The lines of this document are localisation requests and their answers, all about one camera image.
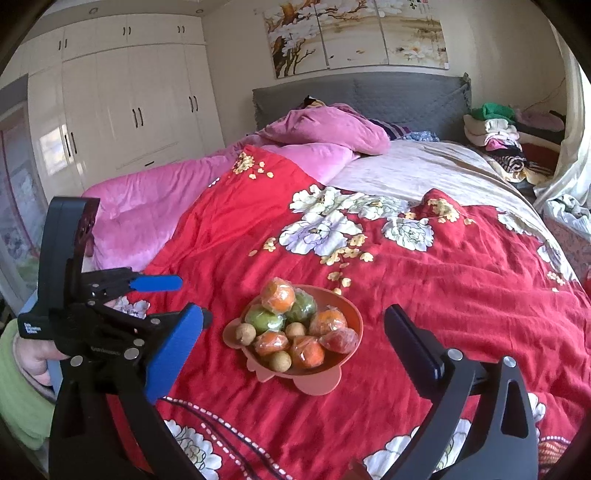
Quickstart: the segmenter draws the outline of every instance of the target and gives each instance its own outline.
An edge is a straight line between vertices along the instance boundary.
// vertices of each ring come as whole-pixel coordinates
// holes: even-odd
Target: blue gripper pad
[[[203,312],[191,304],[146,368],[144,393],[152,405],[170,392],[202,330]]]
[[[136,291],[174,291],[183,286],[183,280],[176,275],[146,275],[129,282]]]

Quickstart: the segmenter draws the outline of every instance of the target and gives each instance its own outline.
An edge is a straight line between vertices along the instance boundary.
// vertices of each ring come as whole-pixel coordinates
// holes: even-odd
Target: pink blanket
[[[293,110],[210,157],[99,183],[83,194],[100,198],[93,229],[95,267],[143,270],[172,237],[180,216],[247,145],[279,153],[326,184],[359,153],[387,152],[389,141],[382,128],[344,104]]]

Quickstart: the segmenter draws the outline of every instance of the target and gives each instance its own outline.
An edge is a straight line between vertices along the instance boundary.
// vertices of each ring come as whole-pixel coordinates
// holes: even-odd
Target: cabinet handle
[[[70,132],[72,138],[72,147],[74,147],[74,153],[78,155],[78,149],[76,148],[76,140],[74,140],[74,132]]]
[[[66,150],[68,151],[68,157],[71,157],[72,154],[70,153],[70,146],[68,145],[68,135],[64,134],[64,140],[66,141]]]

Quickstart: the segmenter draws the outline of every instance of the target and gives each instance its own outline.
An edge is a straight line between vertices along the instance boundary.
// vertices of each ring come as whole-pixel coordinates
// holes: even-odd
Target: green sleeve
[[[17,332],[17,321],[13,320],[0,336],[0,415],[15,438],[38,450],[49,438],[54,406],[18,369],[12,353]]]

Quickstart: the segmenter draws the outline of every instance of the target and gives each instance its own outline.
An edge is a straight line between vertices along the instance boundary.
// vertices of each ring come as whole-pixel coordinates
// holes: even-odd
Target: floral blanket
[[[184,280],[180,291],[144,295],[150,313],[192,301],[214,317],[157,408],[208,480],[337,480],[354,459],[377,480],[430,408],[384,334],[384,310],[398,303],[472,359],[517,360],[545,471],[591,408],[591,305],[556,256],[495,207],[461,206],[439,190],[411,205],[324,187],[290,160],[246,147],[145,270]],[[259,382],[222,341],[275,276],[332,289],[363,316],[361,345],[328,395]],[[457,459],[474,411],[471,399],[437,469]]]

